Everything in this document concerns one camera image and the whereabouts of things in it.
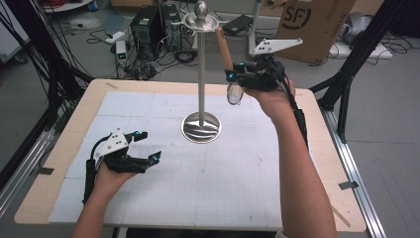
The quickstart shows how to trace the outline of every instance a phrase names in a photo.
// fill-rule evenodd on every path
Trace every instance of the white paper sheet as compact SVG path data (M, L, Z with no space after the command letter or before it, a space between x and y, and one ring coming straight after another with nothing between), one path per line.
M160 163L130 179L109 204L105 223L124 226L278 230L278 148L259 104L206 96L205 111L222 123L219 138L194 144L182 119L198 111L197 95L108 92L70 166L49 222L74 223L82 209L85 161L100 138L121 128L147 131L130 145L136 158L161 151Z

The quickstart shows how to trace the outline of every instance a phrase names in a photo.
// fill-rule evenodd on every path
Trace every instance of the hand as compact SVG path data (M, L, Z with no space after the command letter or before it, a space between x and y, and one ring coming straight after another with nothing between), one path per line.
M105 163L101 163L98 173L96 174L96 181L92 194L98 195L102 199L107 199L109 201L124 182L135 175L135 173L118 174L110 171Z
M288 80L290 91L294 95L296 90L294 88L294 83L292 80ZM262 111L267 115L271 120L280 119L282 115L286 112L291 112L290 102L285 92L280 88L274 91L259 91L244 88L245 93L249 96L254 97L262 108Z

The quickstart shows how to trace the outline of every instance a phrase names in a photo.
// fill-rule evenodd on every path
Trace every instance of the power strip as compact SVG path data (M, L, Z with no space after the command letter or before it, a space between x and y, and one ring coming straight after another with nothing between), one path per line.
M114 43L118 39L120 39L122 36L124 36L124 33L123 32L117 32L114 35L112 35L112 38L108 38L107 40L105 40L105 42L107 42L107 43Z

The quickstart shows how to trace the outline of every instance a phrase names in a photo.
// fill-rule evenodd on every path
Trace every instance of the metal pole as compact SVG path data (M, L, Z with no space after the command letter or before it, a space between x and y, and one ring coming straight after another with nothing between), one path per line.
M204 33L197 33L198 41L198 65L200 66L198 70L198 120L199 125L202 127L204 125L204 94L205 94L205 37Z

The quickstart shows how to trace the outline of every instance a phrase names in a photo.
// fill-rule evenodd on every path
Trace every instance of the wearable gripper device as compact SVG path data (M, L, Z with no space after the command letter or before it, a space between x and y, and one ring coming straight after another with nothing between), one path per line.
M284 66L274 61L273 55L262 55L249 64L241 62L233 66L234 70L225 69L226 80L245 88L272 91L278 88L277 81L285 79Z
M87 199L92 193L95 185L96 173L99 168L99 164L103 161L107 165L110 171L116 173L136 173L144 174L146 170L159 163L161 152L149 155L147 159L133 158L127 155L129 151L129 145L131 142L138 142L148 138L147 132L135 131L129 134L123 134L121 130L117 130L111 135L100 139L92 148L90 153L90 159L86 161L86 181L84 188L83 203L86 203ZM96 147L102 142L106 142L106 145L97 153L99 157L98 163L93 159Z

